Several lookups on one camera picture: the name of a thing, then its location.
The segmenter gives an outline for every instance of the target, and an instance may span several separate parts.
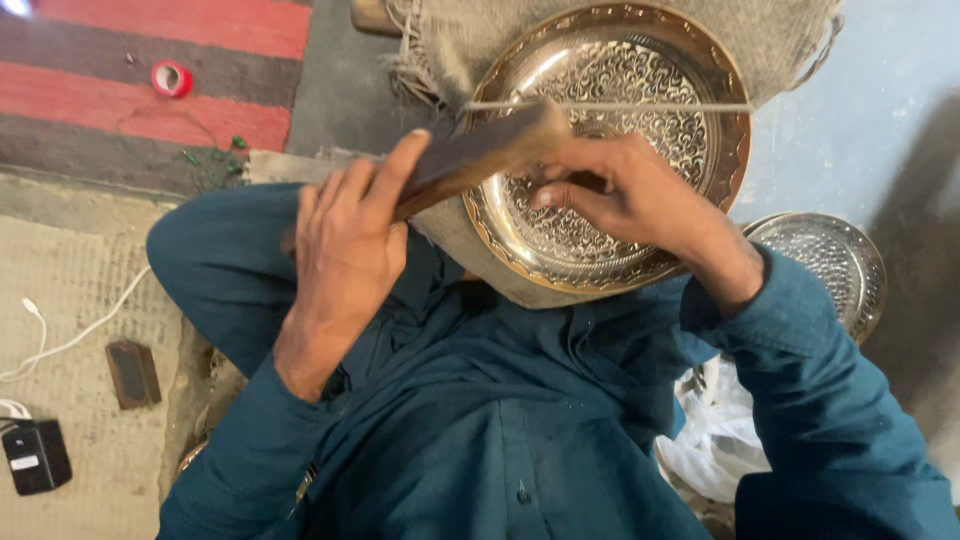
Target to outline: man's hand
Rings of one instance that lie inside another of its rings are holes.
[[[549,179],[564,171],[590,171],[608,181],[609,193],[556,182],[534,193],[533,208],[570,207],[618,240],[653,244],[674,254],[725,316],[746,306],[763,285],[763,259],[756,249],[642,135],[573,138],[544,166]]]
[[[381,167],[356,160],[323,186],[300,189],[297,299],[274,346],[276,371],[298,397],[320,398],[403,271],[407,226],[391,220],[429,143],[429,133],[413,131]]]

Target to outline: shirt sleeve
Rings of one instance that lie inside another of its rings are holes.
[[[684,330],[734,358],[773,469],[740,482],[737,537],[960,538],[949,481],[823,285],[757,249],[766,280],[740,313],[722,319],[695,280],[681,308]]]
[[[157,538],[249,538],[283,522],[310,460],[349,394],[312,404],[291,394],[269,355],[160,509]]]

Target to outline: person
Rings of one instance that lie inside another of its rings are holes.
[[[949,482],[824,287],[747,242],[641,136],[572,138],[544,174],[614,190],[554,182],[532,205],[658,246],[692,278],[544,310],[462,280],[391,223],[429,140],[322,187],[206,195],[154,227],[157,278],[250,379],[158,538],[709,538],[652,445],[682,421],[674,381],[717,350],[773,469],[740,482],[738,537],[960,538]],[[296,261],[278,247],[294,227]]]

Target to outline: white plastic bag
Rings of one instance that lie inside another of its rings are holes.
[[[680,396],[686,425],[677,440],[660,436],[656,443],[666,469],[704,497],[733,503],[740,479],[769,471],[770,464],[756,436],[753,399],[736,379],[736,368],[719,357],[711,362],[720,363],[714,387]]]

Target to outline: red tape roll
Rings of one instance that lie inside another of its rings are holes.
[[[157,62],[150,79],[157,92],[169,97],[183,97],[193,87],[193,75],[172,60]]]

